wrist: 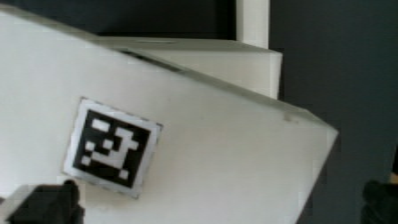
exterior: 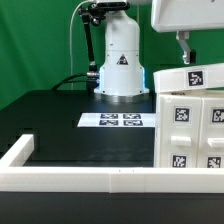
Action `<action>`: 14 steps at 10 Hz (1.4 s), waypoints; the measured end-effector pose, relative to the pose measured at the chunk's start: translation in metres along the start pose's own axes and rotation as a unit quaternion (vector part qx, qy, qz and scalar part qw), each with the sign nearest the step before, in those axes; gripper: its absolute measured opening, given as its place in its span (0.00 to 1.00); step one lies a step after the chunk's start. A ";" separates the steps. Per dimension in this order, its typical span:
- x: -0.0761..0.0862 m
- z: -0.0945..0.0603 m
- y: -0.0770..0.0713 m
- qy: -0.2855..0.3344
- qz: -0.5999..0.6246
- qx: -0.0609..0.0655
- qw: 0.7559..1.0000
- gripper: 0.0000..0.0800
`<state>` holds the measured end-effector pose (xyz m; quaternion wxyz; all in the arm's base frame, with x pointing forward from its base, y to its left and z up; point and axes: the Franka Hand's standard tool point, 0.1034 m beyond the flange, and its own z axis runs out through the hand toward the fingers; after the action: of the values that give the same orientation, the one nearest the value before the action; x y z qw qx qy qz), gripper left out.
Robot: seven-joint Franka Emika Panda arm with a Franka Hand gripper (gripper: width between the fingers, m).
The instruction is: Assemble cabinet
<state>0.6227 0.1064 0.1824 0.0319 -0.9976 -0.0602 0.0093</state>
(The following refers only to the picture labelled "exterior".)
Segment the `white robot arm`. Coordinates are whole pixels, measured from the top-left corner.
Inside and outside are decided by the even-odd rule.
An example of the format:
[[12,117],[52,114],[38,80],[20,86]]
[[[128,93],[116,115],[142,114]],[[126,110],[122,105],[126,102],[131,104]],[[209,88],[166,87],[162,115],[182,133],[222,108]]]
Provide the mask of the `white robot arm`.
[[204,82],[192,84],[190,76],[204,77],[224,71],[224,63],[195,66],[186,43],[193,30],[224,28],[224,0],[92,0],[106,15],[105,62],[99,70],[99,86],[94,93],[114,102],[149,93],[144,68],[139,62],[140,28],[125,10],[132,4],[152,5],[151,26],[157,32],[174,32],[184,51],[185,68],[161,70],[154,74],[158,92],[202,89]]

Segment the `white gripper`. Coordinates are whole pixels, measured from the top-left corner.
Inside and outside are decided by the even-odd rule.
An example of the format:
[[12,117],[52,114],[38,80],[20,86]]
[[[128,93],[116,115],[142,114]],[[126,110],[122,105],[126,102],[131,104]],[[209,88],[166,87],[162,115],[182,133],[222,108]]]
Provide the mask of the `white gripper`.
[[153,0],[151,24],[157,32],[175,32],[185,64],[196,63],[187,44],[192,30],[224,28],[224,0]]

